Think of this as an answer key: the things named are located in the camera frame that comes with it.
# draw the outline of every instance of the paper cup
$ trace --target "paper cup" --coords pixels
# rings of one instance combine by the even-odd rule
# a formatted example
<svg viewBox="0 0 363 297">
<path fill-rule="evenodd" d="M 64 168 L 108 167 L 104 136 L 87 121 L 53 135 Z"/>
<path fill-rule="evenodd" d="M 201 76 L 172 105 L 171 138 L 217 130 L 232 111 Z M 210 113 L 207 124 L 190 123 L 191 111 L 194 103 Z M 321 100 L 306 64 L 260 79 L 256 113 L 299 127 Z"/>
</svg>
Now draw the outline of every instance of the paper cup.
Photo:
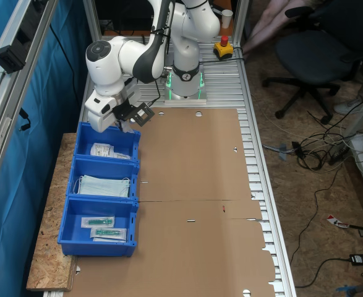
<svg viewBox="0 0 363 297">
<path fill-rule="evenodd" d="M 224 9 L 222 11 L 222 15 L 223 15 L 223 17 L 221 19 L 223 22 L 222 27 L 224 29 L 227 29 L 229 27 L 229 23 L 231 22 L 233 12 L 230 11 L 229 9 Z"/>
</svg>

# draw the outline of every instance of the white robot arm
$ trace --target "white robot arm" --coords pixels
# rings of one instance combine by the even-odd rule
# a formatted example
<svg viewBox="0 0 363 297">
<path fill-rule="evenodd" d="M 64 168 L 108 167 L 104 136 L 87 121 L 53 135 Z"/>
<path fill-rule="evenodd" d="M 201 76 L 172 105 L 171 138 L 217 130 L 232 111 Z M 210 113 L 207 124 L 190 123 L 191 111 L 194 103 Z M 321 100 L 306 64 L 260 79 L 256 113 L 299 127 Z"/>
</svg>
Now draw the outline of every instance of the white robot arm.
<svg viewBox="0 0 363 297">
<path fill-rule="evenodd" d="M 216 37 L 219 20 L 207 0 L 183 0 L 186 6 L 176 4 L 175 0 L 148 1 L 153 7 L 154 19 L 147 45 L 115 37 L 110 41 L 93 42 L 87 48 L 86 62 L 95 89 L 85 106 L 89 122 L 98 132 L 118 119 L 133 118 L 143 126 L 154 115 L 145 103 L 138 108 L 130 105 L 122 75 L 132 75 L 145 84 L 159 78 L 164 69 L 170 27 L 174 45 L 173 72 L 180 77 L 176 82 L 177 92 L 187 96 L 199 90 L 197 41 L 211 41 Z M 182 79 L 185 74 L 191 79 Z"/>
</svg>

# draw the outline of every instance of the blue plastic tray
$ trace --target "blue plastic tray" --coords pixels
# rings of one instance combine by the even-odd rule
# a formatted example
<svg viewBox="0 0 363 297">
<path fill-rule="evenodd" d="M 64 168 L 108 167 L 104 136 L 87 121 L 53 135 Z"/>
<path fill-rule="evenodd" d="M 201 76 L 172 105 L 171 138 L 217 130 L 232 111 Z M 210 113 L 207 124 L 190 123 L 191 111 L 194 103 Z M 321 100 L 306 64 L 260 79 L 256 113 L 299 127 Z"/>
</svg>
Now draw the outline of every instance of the blue plastic tray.
<svg viewBox="0 0 363 297">
<path fill-rule="evenodd" d="M 135 224 L 139 203 L 117 199 L 97 199 L 90 196 L 66 197 L 58 243 L 65 255 L 127 256 L 137 246 Z M 125 243 L 93 241 L 90 228 L 81 228 L 82 217 L 115 216 L 115 228 L 127 228 Z"/>
<path fill-rule="evenodd" d="M 134 131 L 134 133 L 121 132 L 117 127 L 109 127 L 104 132 L 99 133 L 92 129 L 89 123 L 79 123 L 77 141 L 75 143 L 74 155 L 76 156 L 90 156 L 90 149 L 94 143 L 109 144 L 114 146 L 114 151 L 123 153 L 130 156 L 132 162 L 140 162 L 137 158 L 137 151 L 139 147 L 141 133 Z"/>
<path fill-rule="evenodd" d="M 91 196 L 103 199 L 130 199 L 137 201 L 137 174 L 140 165 L 129 161 L 119 161 L 113 158 L 90 158 L 74 156 L 71 164 L 69 183 L 67 185 L 67 195 L 78 192 L 78 179 L 83 175 L 93 176 L 94 178 L 104 179 L 130 179 L 128 197 L 113 196 Z"/>
</svg>

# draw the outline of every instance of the face mask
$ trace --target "face mask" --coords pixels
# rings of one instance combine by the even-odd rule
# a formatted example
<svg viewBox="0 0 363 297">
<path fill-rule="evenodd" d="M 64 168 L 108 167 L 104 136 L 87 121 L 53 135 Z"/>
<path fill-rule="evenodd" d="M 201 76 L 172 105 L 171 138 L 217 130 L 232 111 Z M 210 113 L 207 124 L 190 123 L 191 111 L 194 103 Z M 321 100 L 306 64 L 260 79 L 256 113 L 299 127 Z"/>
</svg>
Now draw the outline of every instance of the face mask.
<svg viewBox="0 0 363 297">
<path fill-rule="evenodd" d="M 75 184 L 77 182 L 79 183 L 78 194 L 115 197 L 128 197 L 129 194 L 129 178 L 123 180 L 101 179 L 84 175 Z"/>
</svg>

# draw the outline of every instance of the cardboard sheet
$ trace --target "cardboard sheet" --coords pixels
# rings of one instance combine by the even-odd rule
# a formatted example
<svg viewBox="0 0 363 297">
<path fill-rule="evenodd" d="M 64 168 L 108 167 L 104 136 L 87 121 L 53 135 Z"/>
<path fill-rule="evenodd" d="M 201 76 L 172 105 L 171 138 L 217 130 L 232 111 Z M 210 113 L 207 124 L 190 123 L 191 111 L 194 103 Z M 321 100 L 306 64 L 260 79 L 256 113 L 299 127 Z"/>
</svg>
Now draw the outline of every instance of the cardboard sheet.
<svg viewBox="0 0 363 297">
<path fill-rule="evenodd" d="M 141 202 L 133 256 L 79 257 L 64 297 L 274 296 L 261 226 L 240 218 L 247 216 L 238 203 L 242 209 L 241 201 Z"/>
<path fill-rule="evenodd" d="M 144 127 L 132 125 L 142 133 L 139 178 L 146 183 L 140 184 L 140 201 L 250 200 L 235 109 L 153 110 Z M 259 218 L 258 203 L 251 208 L 251 217 Z"/>
</svg>

